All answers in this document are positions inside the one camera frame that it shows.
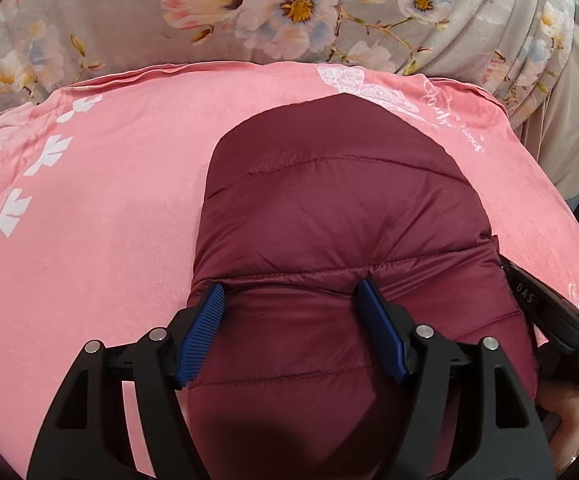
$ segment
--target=silver pin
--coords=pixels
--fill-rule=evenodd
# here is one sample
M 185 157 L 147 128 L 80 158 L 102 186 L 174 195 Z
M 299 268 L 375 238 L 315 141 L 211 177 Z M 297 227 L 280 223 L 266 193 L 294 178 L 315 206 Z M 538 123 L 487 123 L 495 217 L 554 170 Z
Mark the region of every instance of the silver pin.
M 152 341 L 162 341 L 166 337 L 167 337 L 167 330 L 165 330 L 164 328 L 154 328 L 149 333 L 149 339 L 151 339 Z
M 483 346 L 488 350 L 495 350 L 499 346 L 498 339 L 494 337 L 486 337 L 483 339 Z
M 429 339 L 434 335 L 434 329 L 429 325 L 418 325 L 416 327 L 416 334 L 421 336 L 423 339 Z
M 98 350 L 100 350 L 100 341 L 88 341 L 85 343 L 85 351 L 88 354 L 95 354 Z

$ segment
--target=floral fabric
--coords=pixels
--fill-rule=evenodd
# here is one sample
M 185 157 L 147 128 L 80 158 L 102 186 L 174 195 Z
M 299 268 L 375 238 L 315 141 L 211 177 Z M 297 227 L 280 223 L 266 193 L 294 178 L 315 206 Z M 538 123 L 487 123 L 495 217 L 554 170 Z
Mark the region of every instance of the floral fabric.
M 483 86 L 514 128 L 567 62 L 575 0 L 0 0 L 0 110 L 161 62 L 336 62 Z

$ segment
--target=ribbed blue pad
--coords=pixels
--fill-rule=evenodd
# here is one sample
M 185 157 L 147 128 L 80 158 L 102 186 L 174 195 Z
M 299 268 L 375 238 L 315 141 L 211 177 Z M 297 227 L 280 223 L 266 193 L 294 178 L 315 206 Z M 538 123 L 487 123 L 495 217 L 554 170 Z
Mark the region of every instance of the ribbed blue pad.
M 397 383 L 404 383 L 410 375 L 405 366 L 405 345 L 367 280 L 359 283 L 359 310 L 383 371 Z
M 196 308 L 199 308 L 200 312 L 180 345 L 180 360 L 175 375 L 180 387 L 185 387 L 189 381 L 198 376 L 218 330 L 218 324 L 223 319 L 223 286 L 214 285 L 205 302 Z

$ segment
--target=maroon quilted jacket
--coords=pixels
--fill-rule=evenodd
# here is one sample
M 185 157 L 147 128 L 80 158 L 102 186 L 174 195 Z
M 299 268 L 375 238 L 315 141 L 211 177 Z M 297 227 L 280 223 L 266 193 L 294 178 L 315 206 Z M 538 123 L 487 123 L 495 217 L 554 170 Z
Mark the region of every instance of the maroon quilted jacket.
M 410 391 L 355 311 L 368 273 L 445 337 L 498 338 L 534 395 L 524 316 L 454 160 L 355 96 L 276 108 L 226 134 L 207 175 L 189 304 L 220 280 L 227 308 L 188 405 L 212 480 L 371 477 Z

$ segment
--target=pink cloth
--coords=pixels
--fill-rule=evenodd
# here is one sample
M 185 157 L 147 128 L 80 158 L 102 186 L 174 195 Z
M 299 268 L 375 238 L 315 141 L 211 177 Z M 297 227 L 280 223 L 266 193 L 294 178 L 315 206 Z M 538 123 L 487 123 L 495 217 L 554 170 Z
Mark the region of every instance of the pink cloth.
M 135 341 L 185 304 L 218 139 L 264 110 L 337 92 L 376 102 L 441 144 L 479 193 L 501 252 L 579 303 L 579 227 L 504 109 L 474 86 L 213 62 L 63 88 L 0 115 L 0 451 L 20 473 L 83 343 Z M 149 473 L 135 406 L 127 411 Z

